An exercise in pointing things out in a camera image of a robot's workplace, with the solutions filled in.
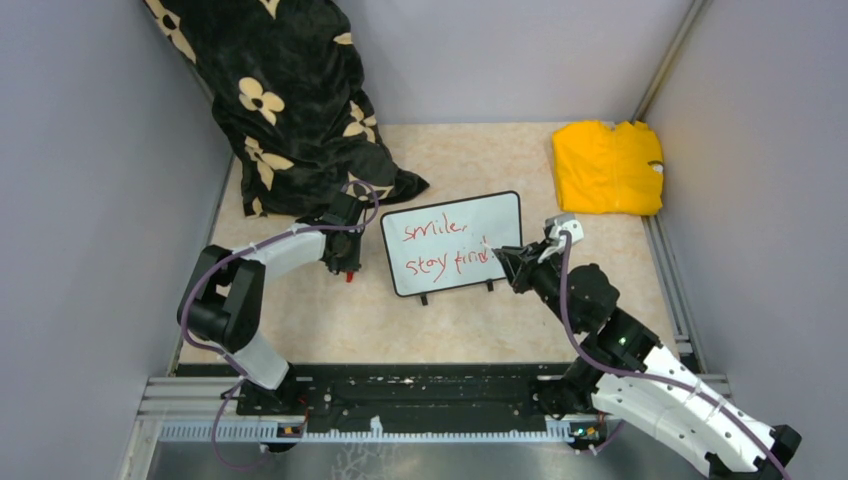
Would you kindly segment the black framed whiteboard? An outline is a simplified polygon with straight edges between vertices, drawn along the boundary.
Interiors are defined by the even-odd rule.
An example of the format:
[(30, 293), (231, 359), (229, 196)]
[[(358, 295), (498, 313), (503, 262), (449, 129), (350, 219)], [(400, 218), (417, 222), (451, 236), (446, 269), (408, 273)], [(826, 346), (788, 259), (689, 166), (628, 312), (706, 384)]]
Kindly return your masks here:
[(483, 247), (523, 244), (521, 199), (508, 190), (386, 213), (379, 226), (395, 294), (401, 298), (505, 278)]

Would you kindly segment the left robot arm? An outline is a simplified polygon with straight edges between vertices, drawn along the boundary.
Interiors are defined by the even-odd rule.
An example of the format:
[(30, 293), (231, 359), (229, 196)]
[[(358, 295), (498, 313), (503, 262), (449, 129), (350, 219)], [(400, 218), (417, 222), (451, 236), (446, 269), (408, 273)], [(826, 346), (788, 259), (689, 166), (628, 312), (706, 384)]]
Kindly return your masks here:
[(260, 387), (260, 399), (277, 414), (292, 411), (300, 388), (290, 363), (261, 334), (266, 286), (301, 266), (320, 262), (330, 273), (352, 276), (360, 267), (361, 240), (375, 219), (378, 199), (337, 193), (317, 218), (301, 218), (270, 238), (236, 249), (205, 247), (177, 311), (183, 340), (222, 356), (239, 376)]

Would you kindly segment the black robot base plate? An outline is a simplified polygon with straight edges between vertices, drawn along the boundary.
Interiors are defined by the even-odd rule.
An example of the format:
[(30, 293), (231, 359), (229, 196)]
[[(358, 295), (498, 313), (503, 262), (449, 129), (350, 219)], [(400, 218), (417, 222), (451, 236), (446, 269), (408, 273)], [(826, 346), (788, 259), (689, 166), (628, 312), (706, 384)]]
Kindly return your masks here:
[(301, 364), (272, 389), (234, 390), (239, 416), (290, 415), (278, 436), (413, 442), (563, 440), (599, 446), (610, 423), (566, 364)]

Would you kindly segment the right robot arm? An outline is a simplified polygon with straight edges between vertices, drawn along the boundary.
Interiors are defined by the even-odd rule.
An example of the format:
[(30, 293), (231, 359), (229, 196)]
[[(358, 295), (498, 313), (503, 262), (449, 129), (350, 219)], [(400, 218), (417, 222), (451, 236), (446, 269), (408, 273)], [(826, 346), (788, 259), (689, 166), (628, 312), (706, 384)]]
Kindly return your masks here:
[(551, 417), (603, 413), (665, 445), (708, 479), (786, 479), (800, 434), (734, 406), (685, 366), (643, 323), (619, 307), (596, 264), (568, 266), (568, 250), (545, 243), (494, 251), (518, 294), (534, 292), (562, 323), (578, 354), (558, 380), (535, 391)]

